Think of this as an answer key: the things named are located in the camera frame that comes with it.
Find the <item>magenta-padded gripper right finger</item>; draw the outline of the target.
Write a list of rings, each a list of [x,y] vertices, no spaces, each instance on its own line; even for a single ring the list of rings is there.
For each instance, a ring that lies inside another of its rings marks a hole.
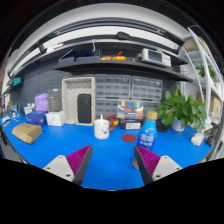
[[[134,156],[137,160],[145,185],[182,169],[182,167],[169,156],[158,156],[138,145],[134,146]]]

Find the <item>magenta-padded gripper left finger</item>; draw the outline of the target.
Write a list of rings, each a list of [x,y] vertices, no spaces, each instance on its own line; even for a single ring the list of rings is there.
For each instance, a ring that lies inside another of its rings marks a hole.
[[[92,155],[92,145],[87,145],[68,156],[58,155],[44,167],[44,170],[81,185]]]

